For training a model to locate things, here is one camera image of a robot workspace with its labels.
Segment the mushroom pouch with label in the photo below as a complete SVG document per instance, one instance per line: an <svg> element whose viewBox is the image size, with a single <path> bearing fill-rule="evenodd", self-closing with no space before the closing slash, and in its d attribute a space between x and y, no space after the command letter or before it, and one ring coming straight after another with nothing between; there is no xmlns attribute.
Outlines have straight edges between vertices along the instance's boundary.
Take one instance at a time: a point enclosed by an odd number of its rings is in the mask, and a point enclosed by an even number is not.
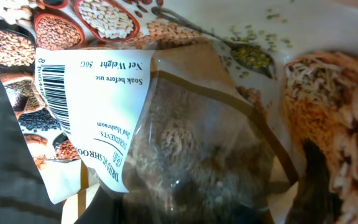
<svg viewBox="0 0 358 224"><path fill-rule="evenodd" d="M0 85L1 223L358 223L358 1L0 1Z"/></svg>

